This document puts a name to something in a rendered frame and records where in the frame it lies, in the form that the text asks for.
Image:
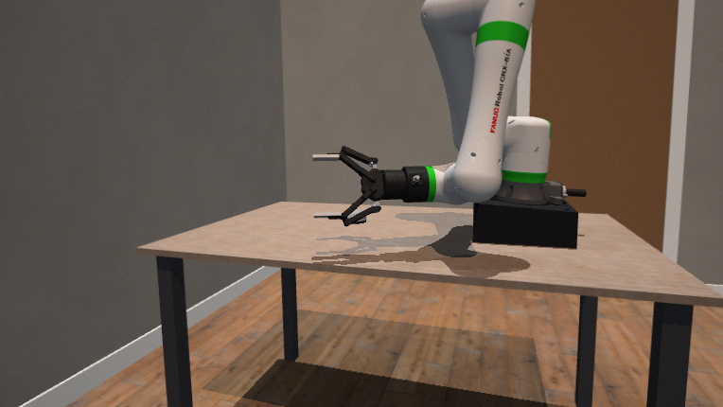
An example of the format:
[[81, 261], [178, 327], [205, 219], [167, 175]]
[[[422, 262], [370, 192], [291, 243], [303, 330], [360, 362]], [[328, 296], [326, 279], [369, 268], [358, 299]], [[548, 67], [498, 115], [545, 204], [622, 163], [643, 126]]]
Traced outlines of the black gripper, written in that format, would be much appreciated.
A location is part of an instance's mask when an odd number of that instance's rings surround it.
[[[361, 161], [372, 169], [367, 171], [359, 166], [348, 156]], [[339, 153], [313, 154], [313, 161], [339, 161], [341, 160], [361, 176], [361, 192], [362, 196], [349, 206], [344, 213], [342, 212], [322, 212], [314, 213], [314, 218], [329, 218], [330, 220], [342, 220], [344, 226], [348, 226], [371, 213], [378, 213], [381, 210], [379, 206], [380, 200], [403, 200], [405, 196], [405, 175], [402, 169], [377, 169], [378, 158], [368, 157], [360, 152], [352, 150], [346, 146], [342, 146]], [[365, 174], [365, 175], [364, 175]], [[361, 213], [347, 218], [355, 209], [357, 209], [367, 199], [372, 200], [371, 207], [363, 210]]]

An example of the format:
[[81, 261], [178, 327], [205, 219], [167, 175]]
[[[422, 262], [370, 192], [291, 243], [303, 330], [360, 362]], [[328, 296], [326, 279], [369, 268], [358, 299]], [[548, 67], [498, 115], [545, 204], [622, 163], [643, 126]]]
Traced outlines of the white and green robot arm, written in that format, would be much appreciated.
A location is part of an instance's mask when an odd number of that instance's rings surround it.
[[508, 116], [535, 5], [536, 0], [425, 1], [421, 22], [444, 82], [459, 154], [446, 165], [403, 167], [404, 203], [482, 203], [496, 194], [515, 204], [562, 204], [568, 196], [586, 197], [586, 189], [545, 181], [550, 122]]

